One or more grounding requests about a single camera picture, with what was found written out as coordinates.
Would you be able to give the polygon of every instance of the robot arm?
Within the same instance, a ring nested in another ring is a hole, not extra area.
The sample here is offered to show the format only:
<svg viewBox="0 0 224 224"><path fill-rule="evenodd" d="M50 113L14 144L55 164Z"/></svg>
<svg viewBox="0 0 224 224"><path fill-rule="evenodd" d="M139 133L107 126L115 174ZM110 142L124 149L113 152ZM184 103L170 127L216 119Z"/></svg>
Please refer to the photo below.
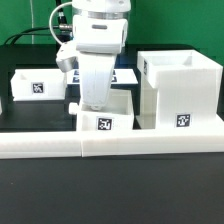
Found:
<svg viewBox="0 0 224 224"><path fill-rule="evenodd" d="M63 72L79 63L82 103L106 105L117 54L125 44L130 0L73 0L74 40L63 43L56 62Z"/></svg>

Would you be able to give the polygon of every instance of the background wall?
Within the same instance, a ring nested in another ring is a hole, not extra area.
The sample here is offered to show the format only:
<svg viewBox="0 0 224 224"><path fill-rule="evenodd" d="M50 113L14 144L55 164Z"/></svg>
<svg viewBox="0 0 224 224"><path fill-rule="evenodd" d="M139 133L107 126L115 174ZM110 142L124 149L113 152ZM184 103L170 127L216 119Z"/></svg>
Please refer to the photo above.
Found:
<svg viewBox="0 0 224 224"><path fill-rule="evenodd" d="M8 36L31 28L32 18L34 27L47 26L55 1L1 0L0 6L3 44ZM132 8L129 43L189 44L224 65L223 0L132 0ZM71 9L66 12L71 18ZM54 43L52 37L38 36L33 41ZM18 43L32 43L32 38L23 37Z"/></svg>

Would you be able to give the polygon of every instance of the black cable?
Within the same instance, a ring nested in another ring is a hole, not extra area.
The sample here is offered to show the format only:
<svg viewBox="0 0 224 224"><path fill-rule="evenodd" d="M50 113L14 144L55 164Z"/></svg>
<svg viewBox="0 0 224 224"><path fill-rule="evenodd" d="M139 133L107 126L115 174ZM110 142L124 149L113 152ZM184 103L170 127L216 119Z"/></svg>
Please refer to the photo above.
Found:
<svg viewBox="0 0 224 224"><path fill-rule="evenodd" d="M12 35L10 36L5 42L4 42L4 45L7 44L7 42L9 40L11 40L12 38L15 38L15 37L22 37L22 36L32 36L32 35L35 35L35 36L51 36L51 34L46 34L46 33L19 33L19 34L15 34L15 35Z"/></svg>
<svg viewBox="0 0 224 224"><path fill-rule="evenodd" d="M61 5L61 0L55 0L56 6ZM64 15L63 8L58 10L58 24L67 24L66 16Z"/></svg>
<svg viewBox="0 0 224 224"><path fill-rule="evenodd" d="M49 30L48 26L43 26L43 27L36 27L36 28L31 28L31 29L27 29L24 30L23 32L21 32L21 34L16 34L15 38L12 40L11 44L15 44L15 42L21 37L23 36L24 33L30 33L30 32L34 32L34 31L40 31L40 30Z"/></svg>

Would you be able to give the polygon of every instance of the white base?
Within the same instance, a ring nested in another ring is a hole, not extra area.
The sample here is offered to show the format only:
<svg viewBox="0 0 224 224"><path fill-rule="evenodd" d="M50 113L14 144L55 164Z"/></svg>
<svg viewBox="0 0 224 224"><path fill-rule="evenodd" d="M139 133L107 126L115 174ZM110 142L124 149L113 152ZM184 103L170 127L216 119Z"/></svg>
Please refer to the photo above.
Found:
<svg viewBox="0 0 224 224"><path fill-rule="evenodd" d="M224 123L205 128L1 133L0 158L224 152Z"/></svg>

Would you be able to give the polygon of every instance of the white plastic container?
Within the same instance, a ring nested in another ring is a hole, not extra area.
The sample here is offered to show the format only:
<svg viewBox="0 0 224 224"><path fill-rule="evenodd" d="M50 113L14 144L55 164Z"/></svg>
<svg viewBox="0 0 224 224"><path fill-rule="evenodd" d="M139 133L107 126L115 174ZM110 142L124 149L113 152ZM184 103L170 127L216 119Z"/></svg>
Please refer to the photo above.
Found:
<svg viewBox="0 0 224 224"><path fill-rule="evenodd" d="M17 69L11 86L14 101L63 100L67 79L59 69Z"/></svg>
<svg viewBox="0 0 224 224"><path fill-rule="evenodd" d="M138 52L142 128L208 127L216 119L222 66L195 50Z"/></svg>
<svg viewBox="0 0 224 224"><path fill-rule="evenodd" d="M111 89L108 103L94 111L82 103L77 112L77 131L131 130L134 112L130 90Z"/></svg>

